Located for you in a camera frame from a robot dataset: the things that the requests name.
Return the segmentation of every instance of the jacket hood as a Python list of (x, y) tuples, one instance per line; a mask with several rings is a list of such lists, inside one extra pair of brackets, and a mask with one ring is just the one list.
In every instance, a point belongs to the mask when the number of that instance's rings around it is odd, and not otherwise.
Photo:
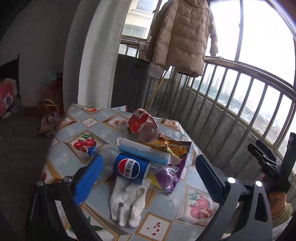
[(208, 8), (207, 0), (185, 0), (189, 4), (198, 8)]

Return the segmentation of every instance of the tablecloth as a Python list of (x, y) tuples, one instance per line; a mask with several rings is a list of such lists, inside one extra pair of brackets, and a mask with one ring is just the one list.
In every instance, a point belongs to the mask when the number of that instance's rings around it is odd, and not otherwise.
[[(118, 137), (127, 135), (127, 122), (131, 115), (124, 111), (71, 104), (53, 138), (42, 180), (45, 183), (57, 183), (65, 176), (73, 176), (91, 160), (86, 153), (75, 148), (79, 146), (75, 143), (87, 139), (95, 141), (97, 148), (115, 144)], [(177, 121), (154, 119), (167, 138), (191, 141)], [(218, 204), (211, 200), (195, 169), (195, 159), (200, 153), (200, 149), (192, 142), (181, 179), (172, 194), (148, 189), (140, 225), (136, 228), (129, 225), (120, 227), (111, 220), (109, 198), (116, 178), (112, 170), (104, 168), (87, 201), (81, 204), (81, 209), (104, 241), (194, 241), (218, 209)], [(209, 218), (198, 215), (198, 199), (209, 201)], [(67, 234), (76, 238), (61, 202), (56, 201), (56, 204)]]

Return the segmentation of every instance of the plastic bottle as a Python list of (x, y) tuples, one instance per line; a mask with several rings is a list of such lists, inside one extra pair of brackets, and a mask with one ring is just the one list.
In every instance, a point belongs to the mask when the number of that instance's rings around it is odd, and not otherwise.
[(168, 192), (175, 181), (174, 168), (121, 153), (116, 148), (98, 150), (90, 147), (88, 154), (91, 157), (95, 157), (97, 154), (101, 155), (104, 163), (113, 169), (114, 174), (129, 178), (137, 184), (142, 184), (142, 180), (149, 177), (154, 189), (160, 192)]

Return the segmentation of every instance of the down jacket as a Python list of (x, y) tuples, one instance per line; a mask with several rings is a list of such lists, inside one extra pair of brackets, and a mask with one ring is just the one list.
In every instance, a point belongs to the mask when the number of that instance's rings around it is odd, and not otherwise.
[(150, 35), (146, 59), (191, 77), (202, 75), (209, 35), (211, 56), (218, 53), (214, 17), (206, 0), (169, 0), (155, 17)]

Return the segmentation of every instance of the white glove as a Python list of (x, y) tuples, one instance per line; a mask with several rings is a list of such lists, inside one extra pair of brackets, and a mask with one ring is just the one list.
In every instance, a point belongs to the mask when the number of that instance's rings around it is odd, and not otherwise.
[(145, 194), (151, 179), (144, 179), (142, 185), (118, 176), (110, 198), (111, 217), (118, 220), (121, 227), (127, 222), (131, 227), (137, 227), (141, 219), (141, 212), (145, 207)]

